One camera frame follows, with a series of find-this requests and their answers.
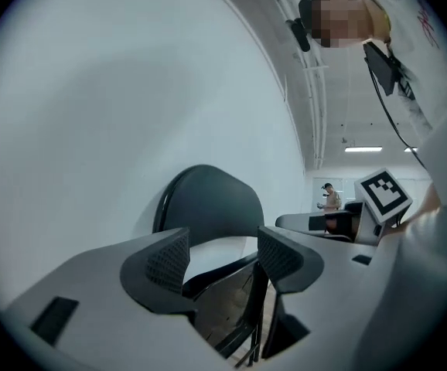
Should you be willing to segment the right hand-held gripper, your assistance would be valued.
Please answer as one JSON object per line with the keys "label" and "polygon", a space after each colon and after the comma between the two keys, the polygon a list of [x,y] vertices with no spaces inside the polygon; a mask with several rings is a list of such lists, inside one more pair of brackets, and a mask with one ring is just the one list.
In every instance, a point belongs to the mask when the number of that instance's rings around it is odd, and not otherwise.
{"label": "right hand-held gripper", "polygon": [[413,203],[386,168],[355,181],[354,190],[359,202],[349,202],[342,210],[286,214],[275,225],[314,237],[376,246],[384,230],[397,225]]}

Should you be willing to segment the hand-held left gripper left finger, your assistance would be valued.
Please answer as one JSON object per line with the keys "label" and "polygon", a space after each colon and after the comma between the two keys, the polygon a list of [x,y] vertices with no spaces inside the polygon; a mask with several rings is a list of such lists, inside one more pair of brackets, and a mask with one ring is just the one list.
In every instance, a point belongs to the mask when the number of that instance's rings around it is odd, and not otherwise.
{"label": "hand-held left gripper left finger", "polygon": [[18,296],[5,323],[46,370],[221,370],[182,294],[185,228],[78,254]]}

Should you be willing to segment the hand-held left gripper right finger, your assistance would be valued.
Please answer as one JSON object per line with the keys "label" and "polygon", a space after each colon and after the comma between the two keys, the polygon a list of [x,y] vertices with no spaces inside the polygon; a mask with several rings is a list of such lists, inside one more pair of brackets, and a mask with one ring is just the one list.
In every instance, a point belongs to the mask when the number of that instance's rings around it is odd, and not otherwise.
{"label": "hand-held left gripper right finger", "polygon": [[307,334],[262,370],[356,370],[362,337],[391,279],[399,236],[376,247],[277,227],[258,230],[258,257],[287,316]]}

